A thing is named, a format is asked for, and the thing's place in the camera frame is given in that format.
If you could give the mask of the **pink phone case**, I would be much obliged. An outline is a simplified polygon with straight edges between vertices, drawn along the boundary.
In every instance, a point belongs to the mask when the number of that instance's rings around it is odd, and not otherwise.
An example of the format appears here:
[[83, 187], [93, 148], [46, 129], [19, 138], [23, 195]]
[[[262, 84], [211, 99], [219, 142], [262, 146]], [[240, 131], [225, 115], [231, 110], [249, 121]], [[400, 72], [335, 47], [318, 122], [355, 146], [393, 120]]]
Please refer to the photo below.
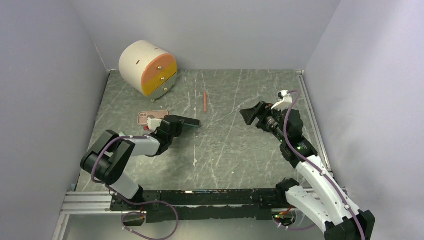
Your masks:
[[167, 110], [150, 110], [138, 113], [137, 123], [140, 126], [146, 126], [148, 119], [163, 119], [169, 112]]

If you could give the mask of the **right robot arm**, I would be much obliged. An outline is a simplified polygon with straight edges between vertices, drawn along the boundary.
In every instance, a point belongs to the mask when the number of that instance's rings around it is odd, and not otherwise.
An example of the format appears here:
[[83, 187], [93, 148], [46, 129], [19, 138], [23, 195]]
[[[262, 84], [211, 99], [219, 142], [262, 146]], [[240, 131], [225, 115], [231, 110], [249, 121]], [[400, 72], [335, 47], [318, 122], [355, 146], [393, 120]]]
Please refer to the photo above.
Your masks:
[[312, 197], [294, 179], [285, 179], [275, 186], [275, 202], [302, 211], [326, 240], [369, 240], [376, 218], [370, 210], [361, 210], [343, 192], [329, 174], [317, 150], [303, 136], [304, 122], [298, 110], [278, 110], [273, 104], [260, 101], [252, 108], [240, 110], [247, 125], [271, 133], [280, 142], [283, 158], [300, 173], [319, 199]]

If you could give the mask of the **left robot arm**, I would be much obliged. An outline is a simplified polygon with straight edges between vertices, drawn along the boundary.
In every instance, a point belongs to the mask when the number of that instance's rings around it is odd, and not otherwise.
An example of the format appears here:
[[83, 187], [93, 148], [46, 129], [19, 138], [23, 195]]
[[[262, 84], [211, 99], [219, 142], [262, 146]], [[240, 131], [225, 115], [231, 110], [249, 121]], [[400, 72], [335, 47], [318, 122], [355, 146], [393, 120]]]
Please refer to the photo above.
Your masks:
[[163, 119], [149, 119], [149, 130], [144, 135], [121, 135], [107, 130], [84, 155], [80, 167], [94, 183], [105, 185], [130, 210], [137, 210], [145, 201], [144, 189], [125, 173], [130, 158], [160, 156], [182, 134], [184, 123], [179, 116], [167, 115]]

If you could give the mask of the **black screen white phone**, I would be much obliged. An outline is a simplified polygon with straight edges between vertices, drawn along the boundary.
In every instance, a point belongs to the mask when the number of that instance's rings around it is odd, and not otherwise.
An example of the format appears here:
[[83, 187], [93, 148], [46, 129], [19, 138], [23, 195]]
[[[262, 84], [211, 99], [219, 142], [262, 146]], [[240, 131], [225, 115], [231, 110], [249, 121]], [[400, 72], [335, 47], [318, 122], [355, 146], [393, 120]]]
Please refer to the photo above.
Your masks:
[[183, 117], [183, 116], [180, 116], [179, 119], [183, 121], [184, 126], [196, 128], [196, 127], [199, 127], [201, 125], [201, 122], [198, 119], [188, 118], [188, 117]]

